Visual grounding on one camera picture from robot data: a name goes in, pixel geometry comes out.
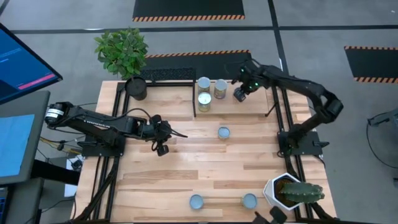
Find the wooden table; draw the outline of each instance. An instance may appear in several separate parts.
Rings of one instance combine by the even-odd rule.
[[[111,114],[117,84],[103,82],[97,112]],[[130,98],[129,108],[143,108],[152,116],[160,114],[174,130],[189,138],[169,139],[170,153],[162,157],[151,151],[148,142],[127,140],[119,165],[112,222],[251,222],[254,211],[241,205],[241,197],[246,193],[256,195],[256,210],[266,218],[271,217],[271,206],[262,190],[269,179],[286,172],[284,160],[276,155],[279,129],[275,110],[264,117],[274,104],[272,92],[258,90],[238,103],[232,99],[231,90],[230,86],[226,99],[213,99],[211,111],[198,113],[196,118],[191,87],[149,87],[144,101]],[[288,92],[288,96],[295,123],[311,116],[306,97],[293,92]],[[219,104],[229,102],[228,113],[217,113],[217,101]],[[142,116],[140,112],[130,115]],[[220,126],[229,127],[229,139],[218,139]],[[325,199],[319,204],[335,216],[322,163],[313,156],[302,156],[302,160],[307,182],[324,189]],[[97,157],[84,162],[76,194],[77,214],[90,202],[96,163]],[[190,208],[189,199],[193,194],[204,197],[203,209]],[[107,193],[102,200],[100,217],[104,217],[106,198]],[[293,212],[286,214],[289,220],[294,220]]]

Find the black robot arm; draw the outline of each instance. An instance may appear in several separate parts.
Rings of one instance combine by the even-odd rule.
[[[152,150],[157,151],[159,156],[163,156],[169,151],[169,148],[163,143],[171,138],[172,134],[186,138],[186,136],[176,133],[169,122],[162,121],[159,115],[149,116],[149,122],[144,118],[126,115],[115,118],[85,110],[69,102],[50,105],[45,122],[50,129],[70,127],[92,137],[93,141],[78,142],[78,145],[83,148],[83,154],[85,148],[90,148],[91,152],[88,154],[92,156],[96,155],[95,152],[93,155],[93,151],[98,152],[96,156],[120,156],[122,152],[118,149],[124,149],[124,138],[152,141]],[[100,151],[108,152],[110,155],[104,155]]]
[[[294,124],[290,128],[287,142],[292,148],[298,148],[299,141],[318,125],[333,122],[343,109],[343,104],[336,95],[326,90],[321,84],[292,77],[273,65],[256,65],[252,60],[248,60],[243,64],[239,77],[233,80],[232,84],[235,82],[242,82],[242,85],[234,92],[235,98],[239,101],[243,101],[246,95],[255,92],[261,86],[266,89],[270,86],[278,86],[310,98],[315,114],[302,124]]]

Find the white cactus pot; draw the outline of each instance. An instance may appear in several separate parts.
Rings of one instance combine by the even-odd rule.
[[[295,177],[293,177],[292,175],[290,175],[289,173],[284,173],[272,180],[268,180],[266,187],[264,187],[263,190],[263,194],[266,197],[268,203],[272,206],[278,206],[279,208],[283,208],[285,210],[291,211],[293,210],[295,207],[300,206],[302,203],[298,203],[296,205],[294,205],[293,207],[287,207],[286,205],[284,205],[282,202],[278,201],[275,197],[275,191],[274,191],[274,183],[275,181],[283,178],[283,177],[289,177],[290,179],[294,180],[295,182],[300,182],[299,180],[297,180]]]

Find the computer monitor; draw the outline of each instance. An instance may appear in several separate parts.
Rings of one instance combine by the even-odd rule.
[[[58,72],[0,23],[0,105],[60,80]]]

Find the potted plant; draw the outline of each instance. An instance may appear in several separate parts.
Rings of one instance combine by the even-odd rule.
[[[136,100],[143,100],[147,96],[147,84],[138,75],[145,64],[145,54],[148,45],[144,43],[144,36],[138,29],[126,29],[110,33],[106,31],[101,37],[95,37],[98,47],[98,60],[104,69],[113,75],[120,74],[127,80],[126,92]]]
[[[322,187],[306,182],[300,182],[288,173],[268,180],[263,194],[269,204],[288,211],[301,203],[314,203],[325,198]]]

